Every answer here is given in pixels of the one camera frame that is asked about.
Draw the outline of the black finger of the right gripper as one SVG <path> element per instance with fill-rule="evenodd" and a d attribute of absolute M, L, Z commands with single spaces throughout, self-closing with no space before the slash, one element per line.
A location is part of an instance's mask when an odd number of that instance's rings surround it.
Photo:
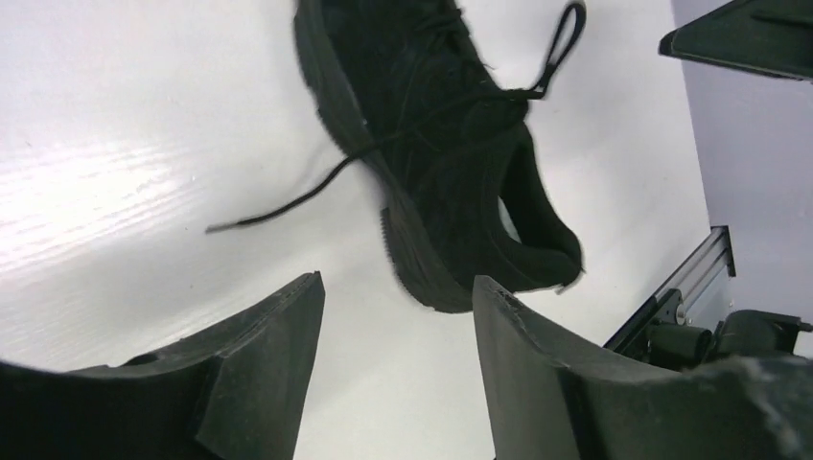
<path fill-rule="evenodd" d="M 735 0 L 666 34 L 665 57 L 812 80 L 812 0 Z"/>

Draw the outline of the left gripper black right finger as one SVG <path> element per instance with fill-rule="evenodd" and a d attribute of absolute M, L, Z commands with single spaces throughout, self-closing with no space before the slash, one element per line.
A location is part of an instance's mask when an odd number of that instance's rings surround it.
<path fill-rule="evenodd" d="M 473 307 L 499 460 L 812 455 L 809 359 L 736 356 L 679 373 L 584 339 L 487 276 Z"/>

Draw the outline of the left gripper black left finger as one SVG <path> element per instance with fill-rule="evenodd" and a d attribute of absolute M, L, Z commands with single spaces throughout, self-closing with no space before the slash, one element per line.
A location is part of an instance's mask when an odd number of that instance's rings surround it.
<path fill-rule="evenodd" d="M 118 367 L 1 366 L 5 459 L 290 459 L 325 302 L 318 272 Z"/>

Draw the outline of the black sneaker shoe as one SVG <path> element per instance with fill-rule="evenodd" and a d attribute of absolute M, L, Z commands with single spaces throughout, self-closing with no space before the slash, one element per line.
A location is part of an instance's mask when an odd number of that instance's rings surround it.
<path fill-rule="evenodd" d="M 579 240 L 546 196 L 526 117 L 583 33 L 569 2 L 539 79 L 499 87 L 453 1 L 301 1 L 300 67 L 323 125 L 379 179 L 384 241 L 406 291 L 469 311 L 476 276 L 512 292 L 572 285 Z"/>

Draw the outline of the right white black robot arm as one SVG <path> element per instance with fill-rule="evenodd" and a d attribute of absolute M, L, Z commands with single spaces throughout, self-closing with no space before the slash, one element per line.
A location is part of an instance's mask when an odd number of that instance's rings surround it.
<path fill-rule="evenodd" d="M 712 230 L 649 329 L 666 367 L 812 353 L 812 5 L 717 1 L 658 52 L 688 70 Z"/>

